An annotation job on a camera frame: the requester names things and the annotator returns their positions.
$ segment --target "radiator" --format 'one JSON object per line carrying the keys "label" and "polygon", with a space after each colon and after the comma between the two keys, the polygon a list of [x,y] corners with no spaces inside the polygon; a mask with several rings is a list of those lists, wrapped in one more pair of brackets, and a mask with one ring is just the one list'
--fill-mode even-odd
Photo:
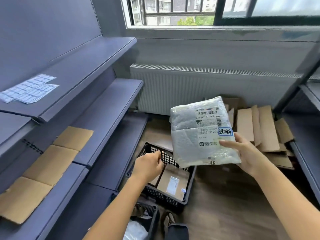
{"label": "radiator", "polygon": [[171,65],[132,64],[132,79],[144,81],[134,106],[146,113],[170,115],[170,108],[214,98],[242,97],[248,106],[274,107],[301,74],[254,72]]}

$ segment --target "plastic basket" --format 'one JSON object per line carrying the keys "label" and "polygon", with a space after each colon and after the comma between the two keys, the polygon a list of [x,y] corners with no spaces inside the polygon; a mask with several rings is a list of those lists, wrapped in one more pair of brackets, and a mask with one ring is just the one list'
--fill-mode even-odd
{"label": "plastic basket", "polygon": [[[165,150],[159,146],[152,145],[148,142],[146,142],[146,144],[143,146],[138,157],[145,155],[146,153],[151,153],[151,152],[155,152],[158,150],[161,152],[161,160],[165,164],[171,164],[171,165],[174,165],[175,167],[179,168],[179,165],[176,163],[176,161],[174,161],[174,159],[166,153],[167,150]],[[126,173],[126,176],[128,178],[131,176],[133,169],[134,169],[134,164],[130,167],[130,169]],[[147,184],[146,187],[143,189],[142,193],[144,193],[146,196],[153,198],[157,204],[162,205],[164,208],[172,210],[173,212],[176,212],[176,213],[180,213],[183,211],[185,205],[188,203],[188,199],[189,199],[190,191],[192,188],[192,182],[195,177],[196,169],[197,169],[197,166],[190,166],[190,167],[183,169],[183,170],[188,171],[190,173],[190,176],[189,176],[188,184],[186,187],[186,193],[184,194],[182,201],[174,198],[170,194],[167,194],[165,192],[158,190],[156,187],[154,187],[151,184]]]}
{"label": "plastic basket", "polygon": [[[113,193],[110,197],[110,203],[114,200],[114,198],[118,195],[118,193]],[[148,212],[148,215],[152,216],[150,220],[141,220],[138,221],[148,232],[148,236],[144,240],[152,240],[156,234],[158,228],[158,222],[160,219],[160,212],[157,205],[149,205],[147,203],[137,202],[136,205],[141,205]]]}

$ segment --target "green tree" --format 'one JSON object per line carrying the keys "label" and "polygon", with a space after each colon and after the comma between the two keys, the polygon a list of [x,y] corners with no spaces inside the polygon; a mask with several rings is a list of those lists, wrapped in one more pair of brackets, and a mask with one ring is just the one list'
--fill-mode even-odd
{"label": "green tree", "polygon": [[181,26],[212,26],[214,16],[188,16],[186,20],[180,19],[178,25]]}

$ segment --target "plastic mailer bag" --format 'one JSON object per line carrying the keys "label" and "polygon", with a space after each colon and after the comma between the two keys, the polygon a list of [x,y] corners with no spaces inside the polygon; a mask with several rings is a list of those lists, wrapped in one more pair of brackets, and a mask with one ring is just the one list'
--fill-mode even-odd
{"label": "plastic mailer bag", "polygon": [[148,232],[140,223],[130,220],[122,240],[144,240],[147,236]]}
{"label": "plastic mailer bag", "polygon": [[237,151],[219,143],[235,141],[220,96],[173,107],[170,113],[173,155],[180,167],[241,163]]}

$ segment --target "person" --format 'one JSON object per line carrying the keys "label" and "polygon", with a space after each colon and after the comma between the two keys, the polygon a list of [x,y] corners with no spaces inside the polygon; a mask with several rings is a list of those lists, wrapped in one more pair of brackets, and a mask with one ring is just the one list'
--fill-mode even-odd
{"label": "person", "polygon": [[[289,237],[292,240],[320,239],[320,212],[253,144],[236,132],[234,136],[235,141],[221,140],[220,145],[239,151],[239,166],[258,182]],[[160,157],[157,151],[136,159],[131,177],[87,232],[84,240],[123,239],[140,193],[163,169]],[[166,212],[162,218],[166,240],[189,239],[187,227],[175,223],[173,214]]]}

